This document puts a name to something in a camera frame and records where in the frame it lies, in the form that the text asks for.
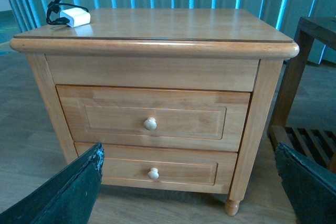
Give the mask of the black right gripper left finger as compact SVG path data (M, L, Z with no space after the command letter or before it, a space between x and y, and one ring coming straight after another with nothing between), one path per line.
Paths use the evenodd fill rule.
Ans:
M95 144L30 195L1 213L1 223L87 223L102 182L104 149Z

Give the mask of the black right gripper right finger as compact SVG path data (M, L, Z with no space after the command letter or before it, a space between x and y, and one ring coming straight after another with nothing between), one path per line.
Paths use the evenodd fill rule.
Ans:
M281 184L300 223L335 223L335 174L284 143L275 150Z

